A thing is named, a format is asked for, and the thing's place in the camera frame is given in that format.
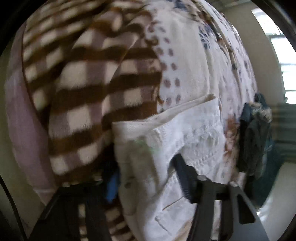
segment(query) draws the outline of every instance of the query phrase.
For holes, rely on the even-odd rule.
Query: brown stripe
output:
[[[79,226],[86,226],[85,217],[79,218]]]
[[[92,174],[97,173],[101,169],[101,163],[105,160],[114,160],[114,144],[111,144],[105,147],[102,152],[98,155],[98,157],[90,164],[78,167],[73,171],[61,175],[55,176],[55,180],[57,184],[62,184],[64,182],[89,182],[93,181]]]
[[[144,7],[146,7],[146,6],[147,5],[144,5],[143,7],[139,8],[140,12],[135,15],[134,19],[139,17],[139,16],[146,16],[146,17],[150,18],[150,21],[152,21],[153,17],[151,15],[151,12],[148,11],[148,10],[143,10]]]
[[[82,130],[69,137],[50,139],[49,153],[51,156],[58,156],[77,151],[77,149],[95,142],[105,131],[110,130],[112,122],[145,119],[156,113],[156,102],[142,103],[139,106],[115,110],[106,114],[99,125],[93,125],[90,129]]]
[[[50,109],[51,109],[51,105],[49,104],[48,106],[44,107],[41,111],[37,113],[41,124],[47,131],[48,131]]]
[[[27,42],[24,47],[26,48],[27,46],[29,46],[30,44],[32,44],[34,41],[36,41],[38,38],[40,38],[43,34],[55,29],[55,28],[65,28],[67,27],[69,24],[72,24],[72,23],[75,23],[75,22],[78,22],[82,19],[85,19],[85,18],[88,18],[90,16],[94,16],[94,15],[97,15],[99,13],[101,13],[104,8],[106,6],[105,5],[101,5],[101,6],[98,6],[97,8],[89,11],[89,12],[83,12],[81,14],[78,14],[77,16],[71,18],[71,19],[68,19],[66,21],[61,21],[59,23],[56,23],[54,24],[51,28],[43,31],[43,32],[38,32],[37,35],[35,35],[29,42]]]
[[[37,89],[55,81],[60,75],[65,66],[65,62],[58,63],[49,71],[42,73],[37,79],[28,83],[30,91],[33,93]]]
[[[132,241],[135,240],[135,237],[132,235],[129,239],[125,240],[125,241]]]
[[[77,152],[67,153],[67,155],[64,156],[64,161],[69,168],[68,171],[81,166],[80,156]]]
[[[82,2],[82,3],[77,3],[77,4],[73,5],[73,6],[70,6],[70,7],[65,8],[63,10],[58,10],[57,12],[51,13],[48,16],[46,16],[44,18],[41,18],[41,19],[38,19],[40,17],[40,12],[36,12],[38,14],[35,17],[36,19],[30,20],[30,22],[35,21],[35,23],[34,24],[30,24],[30,27],[26,30],[26,33],[28,33],[31,29],[33,29],[34,27],[37,27],[41,22],[43,22],[43,21],[45,21],[45,20],[47,20],[49,18],[55,17],[57,15],[61,15],[61,14],[63,14],[63,12],[65,12],[65,11],[71,9],[71,8],[78,7],[80,5],[83,5],[83,4],[88,3],[88,2],[91,2],[91,1],[92,0],[87,0],[87,1]],[[102,5],[104,5],[105,7],[107,6],[107,4],[104,1],[102,2]]]
[[[36,50],[33,55],[27,60],[24,61],[24,67],[27,67],[47,56],[49,53],[54,51],[56,48],[61,47],[63,49],[63,53],[69,53],[72,49],[74,43],[76,40],[80,37],[80,35],[85,31],[85,28],[69,34],[68,36],[61,37],[60,39],[57,39],[56,41],[48,44],[47,46],[44,46],[38,50]]]
[[[64,3],[66,3],[67,2],[67,0],[64,0],[63,2],[58,2],[57,0],[52,0],[52,1],[50,1],[50,3],[51,3],[51,5],[52,5],[52,7],[60,7],[60,6],[62,6]]]
[[[56,11],[53,11],[54,8],[59,8],[61,7],[62,4],[64,3],[61,3],[60,5],[58,6],[51,6],[48,10],[44,11],[44,12],[41,12],[41,8],[46,6],[47,3],[50,3],[50,2],[55,2],[56,3],[56,0],[50,0],[50,1],[47,1],[45,5],[41,6],[36,12],[34,12],[31,16],[30,16],[30,19],[27,21],[27,29],[26,29],[26,33],[28,31],[30,31],[32,28],[34,28],[36,25],[38,25],[40,22],[50,18],[51,16],[54,16],[54,15],[57,15],[57,14],[60,14],[61,12],[63,11],[67,11],[68,9],[72,8],[72,7],[75,7],[75,6],[79,6],[80,4],[82,3],[78,3],[76,5],[73,5],[73,6],[70,6],[70,7],[67,7],[63,10],[56,10]]]
[[[112,228],[112,227],[115,227],[117,224],[121,223],[125,221],[124,219],[124,216],[121,214],[119,215],[119,217],[117,217],[115,220],[113,220],[112,222],[108,222],[107,225],[108,225],[108,228]]]
[[[143,3],[143,1],[137,1],[137,0],[124,0],[124,1],[129,1],[129,2],[134,2],[134,3]]]
[[[116,12],[116,13],[120,13],[121,15],[123,14],[121,7],[115,7],[115,6],[112,6],[112,4],[110,5],[108,12]]]
[[[143,5],[140,8],[123,8],[124,14],[128,14],[128,13],[138,13],[140,12],[144,7],[146,7],[147,5]]]
[[[161,80],[161,72],[151,74],[120,75],[109,85],[92,85],[82,89],[60,90],[53,100],[52,114],[60,114],[82,104],[101,102],[108,95],[142,86],[157,86]]]
[[[146,59],[157,58],[157,55],[151,48],[131,48],[124,59]]]
[[[114,233],[112,233],[111,235],[112,236],[116,236],[116,235],[121,235],[121,234],[125,234],[125,233],[128,233],[130,232],[130,228],[128,226],[125,226],[124,228],[122,229],[118,229],[116,230]]]
[[[77,47],[71,51],[69,59],[71,61],[114,60],[121,62],[127,51],[127,48],[124,46],[111,46],[99,51],[85,47]]]
[[[142,25],[138,23],[129,24],[126,27],[121,28],[119,31],[114,32],[111,28],[112,23],[106,20],[98,20],[91,24],[89,28],[93,28],[95,30],[98,30],[102,32],[106,37],[114,38],[118,35],[126,32],[131,33],[138,33],[140,36],[144,34],[144,29]]]

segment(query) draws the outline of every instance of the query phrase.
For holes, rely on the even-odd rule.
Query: window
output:
[[[256,8],[252,13],[270,39],[281,65],[286,103],[296,104],[296,52],[283,32],[265,12]]]

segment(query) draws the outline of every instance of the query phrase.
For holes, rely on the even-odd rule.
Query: white terry cloth towel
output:
[[[120,167],[119,197],[139,241],[171,241],[190,221],[196,204],[183,197],[170,164],[181,153],[187,165],[221,182],[225,136],[219,100],[207,95],[145,120],[113,123]]]

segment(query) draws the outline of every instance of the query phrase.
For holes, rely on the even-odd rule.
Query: white wall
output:
[[[17,206],[18,212],[24,221],[24,228],[30,233],[34,227],[44,205],[39,201],[32,187],[27,183],[24,174],[19,169],[12,153],[11,142],[8,136],[4,82],[8,65],[11,44],[7,46],[0,57],[0,174],[9,189]],[[10,203],[0,186],[0,211],[7,219],[12,229],[19,234],[16,220]]]
[[[284,101],[281,69],[270,40],[251,12],[254,8],[257,6],[249,2],[223,13],[239,32],[250,57],[259,91],[264,94],[268,104],[276,105]]]

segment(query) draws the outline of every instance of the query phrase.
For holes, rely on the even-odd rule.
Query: black clamp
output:
[[[215,200],[222,202],[220,241],[269,241],[256,209],[235,182],[214,183],[198,175],[181,154],[172,158],[172,164],[184,196],[198,204],[187,241],[211,240]]]

